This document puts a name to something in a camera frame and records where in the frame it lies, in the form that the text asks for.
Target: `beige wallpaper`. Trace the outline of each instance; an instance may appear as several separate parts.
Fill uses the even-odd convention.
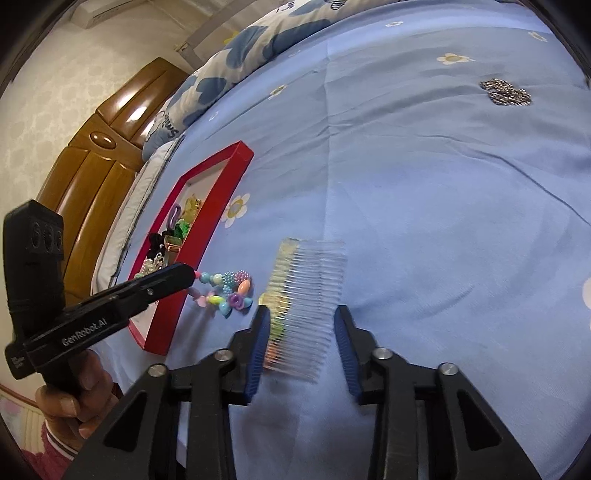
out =
[[[0,99],[0,216],[36,197],[60,151],[84,121],[141,67],[161,56],[189,71],[174,51],[186,37],[149,3],[89,30],[69,22],[56,27]],[[0,384],[34,398],[40,378],[17,382],[4,360],[12,326],[3,271],[0,278]]]

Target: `finger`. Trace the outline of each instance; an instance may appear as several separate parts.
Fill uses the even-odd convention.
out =
[[[43,385],[35,392],[35,401],[39,410],[48,418],[76,417],[80,413],[80,404],[72,396],[55,387]]]
[[[92,390],[82,392],[78,398],[80,403],[78,418],[80,421],[86,422],[98,415],[109,401],[112,390],[113,379],[107,372],[103,371]]]
[[[94,418],[90,419],[87,422],[84,422],[80,425],[78,431],[80,432],[80,436],[84,439],[87,439],[90,435],[92,435],[96,428],[100,425],[100,423],[105,419],[105,417],[109,414],[109,412],[113,409],[115,405],[117,405],[118,399],[113,394],[109,397],[106,405],[104,406],[103,410]]]
[[[84,390],[92,390],[100,381],[104,371],[99,356],[92,350],[86,350],[73,362],[73,369],[78,369],[78,382]]]

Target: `pink sleeve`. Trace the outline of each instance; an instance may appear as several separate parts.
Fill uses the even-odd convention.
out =
[[[41,439],[45,447],[44,453],[31,453],[26,450],[22,452],[43,480],[60,480],[76,452],[57,440],[48,431],[45,423],[41,427]]]

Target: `transparent comb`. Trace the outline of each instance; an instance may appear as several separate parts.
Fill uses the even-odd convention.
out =
[[[286,238],[267,290],[259,300],[271,311],[266,369],[315,381],[334,337],[346,256],[343,242]]]

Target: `purple flower bead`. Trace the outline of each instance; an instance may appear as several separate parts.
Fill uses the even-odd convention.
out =
[[[242,310],[244,307],[244,298],[239,293],[232,293],[228,295],[228,303],[233,309]]]

